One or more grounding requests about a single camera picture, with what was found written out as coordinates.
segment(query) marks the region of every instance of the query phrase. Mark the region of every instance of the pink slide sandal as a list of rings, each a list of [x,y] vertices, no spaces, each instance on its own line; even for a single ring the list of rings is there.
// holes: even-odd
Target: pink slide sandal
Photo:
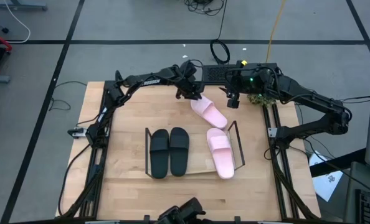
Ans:
[[[218,176],[229,179],[234,176],[235,168],[232,159],[232,148],[227,135],[218,128],[207,131],[207,143],[216,165]]]
[[[217,110],[214,103],[202,95],[200,100],[191,100],[192,109],[216,128],[227,126],[228,120]]]

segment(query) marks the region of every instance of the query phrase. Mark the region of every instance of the white cable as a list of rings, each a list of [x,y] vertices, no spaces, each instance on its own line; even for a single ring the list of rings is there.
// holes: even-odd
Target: white cable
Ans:
[[[23,44],[23,43],[26,43],[30,39],[30,35],[31,35],[30,29],[26,25],[24,25],[18,18],[16,18],[16,16],[12,13],[11,9],[9,8],[8,3],[6,2],[6,0],[4,0],[4,2],[5,2],[6,7],[8,8],[8,11],[13,16],[13,18],[15,18],[17,22],[19,22],[20,24],[22,24],[22,26],[24,26],[24,28],[26,28],[27,31],[29,31],[29,35],[27,36],[27,38],[25,40],[22,40],[22,41],[7,41],[7,42],[10,43],[10,44]]]

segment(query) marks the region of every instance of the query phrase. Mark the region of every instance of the black slide sandal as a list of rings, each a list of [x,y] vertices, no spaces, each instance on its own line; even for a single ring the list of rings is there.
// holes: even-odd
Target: black slide sandal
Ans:
[[[182,128],[173,128],[170,134],[170,169],[172,175],[183,176],[187,167],[189,135]]]
[[[168,171],[168,131],[159,129],[152,134],[150,142],[150,166],[152,177],[162,179]]]

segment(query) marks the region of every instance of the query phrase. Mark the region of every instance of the wooden table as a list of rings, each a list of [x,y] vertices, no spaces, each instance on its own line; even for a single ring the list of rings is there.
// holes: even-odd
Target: wooden table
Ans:
[[[79,121],[98,114],[103,85],[103,82],[88,83]],[[249,103],[245,95],[240,97],[239,109],[234,110],[226,107],[225,93],[217,86],[206,86],[204,90],[204,95],[228,119],[228,125],[233,120],[238,123],[246,165],[235,172],[233,179],[221,180],[216,173],[206,173],[154,180],[145,174],[146,127],[153,132],[179,126],[190,138],[206,135],[211,128],[192,111],[189,100],[177,100],[175,92],[173,86],[140,88],[125,106],[115,111],[97,218],[142,220],[144,215],[150,215],[155,220],[169,207],[196,197],[207,212],[204,218],[219,221],[241,216],[243,221],[280,220],[272,165],[263,157],[268,141],[262,109]],[[298,125],[293,103],[278,104],[278,110],[282,125]],[[75,139],[70,161],[87,144],[85,138]],[[292,146],[304,150],[301,140],[294,140]],[[69,171],[62,197],[64,212],[83,190],[90,151],[81,155]],[[320,216],[305,155],[289,149],[288,160],[295,190],[311,211]],[[287,210],[291,216],[290,206]]]

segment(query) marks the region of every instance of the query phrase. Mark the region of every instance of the slide sandal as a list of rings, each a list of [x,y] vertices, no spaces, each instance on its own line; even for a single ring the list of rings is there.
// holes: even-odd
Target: slide sandal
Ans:
[[[189,152],[189,135],[182,128],[173,128],[170,134],[170,169],[172,175],[183,176],[186,172]]]
[[[217,110],[214,103],[202,95],[199,100],[191,100],[192,109],[216,128],[227,126],[228,120]]]
[[[152,134],[150,142],[150,166],[152,177],[162,179],[168,171],[168,131],[159,129]]]
[[[229,179],[234,176],[235,168],[232,158],[232,148],[227,135],[218,128],[207,131],[207,143],[216,165],[218,176]]]

